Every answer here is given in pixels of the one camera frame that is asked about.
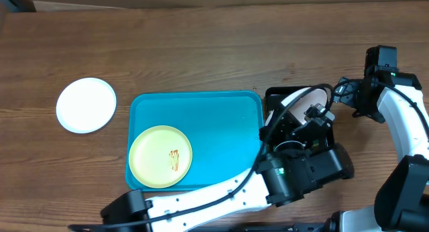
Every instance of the pale yellow plate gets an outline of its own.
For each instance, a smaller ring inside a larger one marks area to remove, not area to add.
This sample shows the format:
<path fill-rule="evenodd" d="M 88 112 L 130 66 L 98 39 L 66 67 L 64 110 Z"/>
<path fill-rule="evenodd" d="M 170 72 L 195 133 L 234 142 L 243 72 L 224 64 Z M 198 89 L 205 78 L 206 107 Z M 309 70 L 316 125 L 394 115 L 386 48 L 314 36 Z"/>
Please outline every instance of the pale yellow plate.
<path fill-rule="evenodd" d="M 166 188 L 188 172 L 192 148 L 181 131 L 159 125 L 143 131 L 131 145 L 128 163 L 131 173 L 143 185 Z"/>

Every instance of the wood grain surface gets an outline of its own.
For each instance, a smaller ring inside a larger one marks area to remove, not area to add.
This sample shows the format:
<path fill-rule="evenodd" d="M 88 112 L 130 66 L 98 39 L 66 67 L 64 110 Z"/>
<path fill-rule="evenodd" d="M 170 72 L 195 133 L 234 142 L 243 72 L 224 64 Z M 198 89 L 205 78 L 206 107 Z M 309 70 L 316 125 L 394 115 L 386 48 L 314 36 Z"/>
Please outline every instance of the wood grain surface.
<path fill-rule="evenodd" d="M 0 36 L 0 230 L 65 231 L 100 223 L 129 189 L 124 179 L 129 106 L 146 92 L 253 90 L 363 76 L 365 51 L 398 48 L 429 101 L 429 3 L 274 5 L 217 9 L 9 14 Z M 102 130 L 77 135 L 55 116 L 65 86 L 99 77 L 118 108 Z M 386 124 L 334 105 L 334 135 L 355 178 L 303 200 L 211 225 L 325 221 L 371 205 L 397 164 Z"/>

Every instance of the teal tray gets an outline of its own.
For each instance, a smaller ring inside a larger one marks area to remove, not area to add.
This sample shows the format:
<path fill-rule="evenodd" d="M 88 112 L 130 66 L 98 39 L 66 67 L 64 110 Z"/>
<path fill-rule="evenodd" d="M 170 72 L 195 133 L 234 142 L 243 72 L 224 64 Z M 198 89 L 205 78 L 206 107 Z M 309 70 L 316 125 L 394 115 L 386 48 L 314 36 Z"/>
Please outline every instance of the teal tray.
<path fill-rule="evenodd" d="M 134 139 L 146 129 L 169 125 L 192 146 L 192 164 L 181 181 L 168 188 L 149 188 L 135 179 L 128 164 Z M 252 91 L 148 93 L 131 104 L 125 179 L 145 192 L 195 190 L 230 179 L 250 168 L 261 142 L 261 98 Z"/>

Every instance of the tabletop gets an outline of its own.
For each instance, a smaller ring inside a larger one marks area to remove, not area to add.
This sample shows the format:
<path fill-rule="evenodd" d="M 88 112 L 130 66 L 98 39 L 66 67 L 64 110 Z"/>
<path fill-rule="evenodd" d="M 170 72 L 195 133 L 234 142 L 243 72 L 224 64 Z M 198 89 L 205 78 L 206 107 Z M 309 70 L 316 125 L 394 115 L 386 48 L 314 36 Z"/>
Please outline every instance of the tabletop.
<path fill-rule="evenodd" d="M 0 230 L 58 231 L 100 223 L 129 191 L 129 106 L 147 92 L 251 90 L 361 78 L 367 48 L 397 47 L 429 99 L 429 3 L 340 3 L 194 9 L 14 13 L 0 35 Z M 107 81 L 117 110 L 77 135 L 56 119 L 60 92 L 83 77 Z M 373 204 L 397 164 L 387 125 L 334 105 L 334 136 L 355 177 L 305 199 L 211 225 L 325 221 Z M 146 194 L 147 197 L 162 193 Z"/>

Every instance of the cable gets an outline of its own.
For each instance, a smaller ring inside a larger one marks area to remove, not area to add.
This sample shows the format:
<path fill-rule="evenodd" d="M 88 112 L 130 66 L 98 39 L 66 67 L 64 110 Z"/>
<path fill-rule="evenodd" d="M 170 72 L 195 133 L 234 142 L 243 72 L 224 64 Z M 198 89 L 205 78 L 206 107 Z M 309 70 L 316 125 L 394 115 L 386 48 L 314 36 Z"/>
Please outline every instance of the cable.
<path fill-rule="evenodd" d="M 334 91 L 336 91 L 336 89 L 339 88 L 341 85 L 348 84 L 351 82 L 363 82 L 363 81 L 364 81 L 364 79 L 350 79 L 350 80 L 342 81 L 342 82 L 340 82 L 334 86 Z M 383 83 L 383 82 L 379 82 L 377 80 L 372 80 L 371 82 L 373 84 L 378 84 L 378 85 L 383 86 L 385 88 L 391 89 L 392 91 L 397 93 L 399 96 L 404 98 L 411 105 L 411 107 L 413 107 L 414 110 L 416 111 L 417 116 L 420 118 L 420 121 L 422 122 L 422 126 L 423 126 L 425 133 L 426 133 L 426 136 L 429 139 L 429 125 L 428 125 L 428 122 L 423 115 L 423 112 L 418 108 L 417 103 L 413 102 L 413 100 L 411 100 L 407 95 L 405 95 L 403 92 L 401 92 L 400 90 L 398 90 L 394 86 L 391 86 L 391 85 Z M 343 97 L 346 95 L 355 94 L 356 92 L 357 92 L 357 90 L 354 90 L 354 91 L 350 91 L 350 92 L 347 92 L 347 93 L 341 94 L 341 95 L 334 92 L 332 94 L 331 101 L 333 101 L 334 96 Z"/>
<path fill-rule="evenodd" d="M 277 125 L 279 124 L 279 122 L 282 120 L 282 117 L 290 110 L 290 108 L 295 105 L 302 97 L 305 97 L 307 94 L 311 93 L 312 91 L 316 90 L 316 89 L 329 89 L 331 92 L 331 96 L 334 93 L 334 89 L 332 86 L 330 86 L 329 84 L 318 84 L 315 86 L 311 86 L 309 89 L 305 90 L 303 93 L 301 93 L 300 95 L 298 95 L 295 99 L 293 99 L 289 104 L 287 104 L 284 108 L 284 110 L 280 113 L 279 117 L 274 121 L 273 125 L 271 126 L 271 128 L 268 130 L 267 135 L 265 137 L 265 139 L 262 141 L 261 147 L 256 155 L 255 161 L 249 171 L 249 173 L 246 175 L 246 177 L 244 178 L 244 180 L 240 183 L 240 185 L 238 185 L 238 187 L 236 187 L 236 189 L 234 189 L 232 192 L 228 193 L 228 195 L 225 195 L 215 201 L 206 203 L 205 205 L 200 205 L 191 209 L 185 209 L 183 211 L 177 211 L 175 213 L 171 213 L 171 214 L 167 214 L 167 215 L 162 215 L 162 216 L 158 216 L 155 218 L 151 218 L 151 219 L 146 219 L 143 221 L 136 221 L 136 222 L 130 222 L 130 223 L 119 223 L 119 224 L 114 224 L 114 225 L 69 225 L 68 229 L 75 231 L 75 232 L 79 232 L 79 231 L 85 231 L 86 229 L 114 229 L 114 228 L 119 228 L 119 227 L 132 227 L 132 226 L 137 226 L 137 225 L 144 225 L 147 223 L 154 223 L 156 221 L 161 221 L 164 219 L 171 219 L 173 217 L 177 217 L 180 215 L 185 215 L 188 213 L 193 213 L 196 211 L 200 211 L 202 209 L 206 209 L 209 208 L 211 206 L 215 206 L 221 202 L 224 202 L 230 198 L 233 198 L 249 181 L 250 177 L 252 176 L 252 174 L 254 173 L 254 171 L 257 168 L 258 162 L 260 161 L 262 155 L 263 155 L 263 151 L 265 148 L 266 143 L 269 141 L 270 137 L 272 136 L 275 128 L 277 127 Z"/>

